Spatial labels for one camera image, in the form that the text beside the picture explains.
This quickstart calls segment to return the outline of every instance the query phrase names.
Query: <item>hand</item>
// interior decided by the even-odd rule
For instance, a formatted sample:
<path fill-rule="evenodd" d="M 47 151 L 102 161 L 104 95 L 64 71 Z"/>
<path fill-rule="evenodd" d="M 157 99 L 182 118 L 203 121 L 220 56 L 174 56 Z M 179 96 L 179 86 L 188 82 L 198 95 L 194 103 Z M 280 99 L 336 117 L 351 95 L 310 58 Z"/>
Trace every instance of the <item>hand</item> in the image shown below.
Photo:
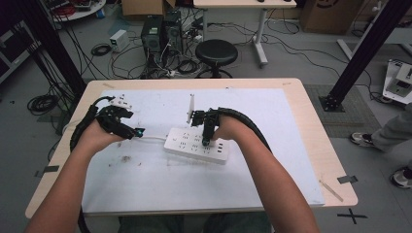
<path fill-rule="evenodd" d="M 220 138 L 237 142 L 242 135 L 253 133 L 244 123 L 231 116 L 219 116 L 220 127 L 215 131 L 212 140 Z"/>
<path fill-rule="evenodd" d="M 83 132 L 76 148 L 89 151 L 94 155 L 112 143 L 122 140 L 124 140 L 124 138 L 104 131 L 104 129 L 100 127 L 99 122 L 95 119 Z"/>

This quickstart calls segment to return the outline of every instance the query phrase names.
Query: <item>stool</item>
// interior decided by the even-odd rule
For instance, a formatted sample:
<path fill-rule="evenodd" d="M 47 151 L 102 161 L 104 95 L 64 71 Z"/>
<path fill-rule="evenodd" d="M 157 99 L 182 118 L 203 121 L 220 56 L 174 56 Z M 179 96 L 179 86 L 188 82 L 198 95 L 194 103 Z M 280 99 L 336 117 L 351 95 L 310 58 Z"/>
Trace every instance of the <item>stool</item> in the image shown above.
<path fill-rule="evenodd" d="M 225 73 L 233 78 L 228 72 L 220 69 L 222 66 L 232 63 L 237 58 L 237 49 L 231 43 L 223 40 L 204 41 L 196 47 L 195 54 L 201 62 L 210 66 L 210 69 L 200 72 L 196 76 L 196 79 L 200 79 L 202 74 L 209 71 L 212 71 L 212 79 L 221 78 L 222 76 L 219 72 Z"/>

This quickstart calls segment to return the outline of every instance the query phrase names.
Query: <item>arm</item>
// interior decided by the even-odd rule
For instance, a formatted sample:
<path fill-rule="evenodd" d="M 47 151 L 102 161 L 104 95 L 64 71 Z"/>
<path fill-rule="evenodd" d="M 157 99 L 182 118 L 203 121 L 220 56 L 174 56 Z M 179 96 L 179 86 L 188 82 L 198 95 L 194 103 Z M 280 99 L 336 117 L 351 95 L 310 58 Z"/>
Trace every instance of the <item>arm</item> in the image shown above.
<path fill-rule="evenodd" d="M 95 120 L 69 155 L 25 232 L 75 232 L 88 164 L 97 152 L 120 140 L 121 137 L 106 133 Z"/>
<path fill-rule="evenodd" d="M 248 164 L 257 192 L 276 232 L 319 232 L 315 217 L 292 177 L 246 125 L 220 117 L 214 139 L 234 140 Z"/>

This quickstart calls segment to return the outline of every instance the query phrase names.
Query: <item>bare forearm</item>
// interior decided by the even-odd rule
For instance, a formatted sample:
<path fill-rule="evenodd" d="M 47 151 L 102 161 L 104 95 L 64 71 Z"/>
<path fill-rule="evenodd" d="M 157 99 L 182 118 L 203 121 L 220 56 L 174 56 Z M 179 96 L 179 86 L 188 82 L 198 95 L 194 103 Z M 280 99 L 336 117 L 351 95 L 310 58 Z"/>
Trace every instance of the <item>bare forearm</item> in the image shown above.
<path fill-rule="evenodd" d="M 74 149 L 25 232 L 74 232 L 92 154 Z"/>
<path fill-rule="evenodd" d="M 279 232 L 318 232 L 311 209 L 295 182 L 252 132 L 238 143 L 251 171 L 264 209 Z"/>

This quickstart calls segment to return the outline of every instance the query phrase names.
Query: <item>shoe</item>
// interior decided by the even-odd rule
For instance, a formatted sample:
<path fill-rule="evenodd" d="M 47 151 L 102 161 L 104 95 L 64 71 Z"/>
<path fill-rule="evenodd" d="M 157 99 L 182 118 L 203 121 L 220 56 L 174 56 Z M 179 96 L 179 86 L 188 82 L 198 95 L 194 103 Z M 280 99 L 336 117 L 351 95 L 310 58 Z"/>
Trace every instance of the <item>shoe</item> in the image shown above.
<path fill-rule="evenodd" d="M 412 187 L 412 179 L 407 179 L 403 175 L 407 167 L 400 168 L 399 170 L 395 171 L 391 175 L 391 182 L 393 185 L 399 188 L 411 188 Z"/>
<path fill-rule="evenodd" d="M 351 140 L 352 143 L 361 146 L 361 147 L 367 147 L 367 148 L 374 148 L 375 145 L 372 143 L 372 135 L 371 134 L 366 134 L 366 133 L 353 133 L 351 136 L 349 136 L 349 140 Z"/>

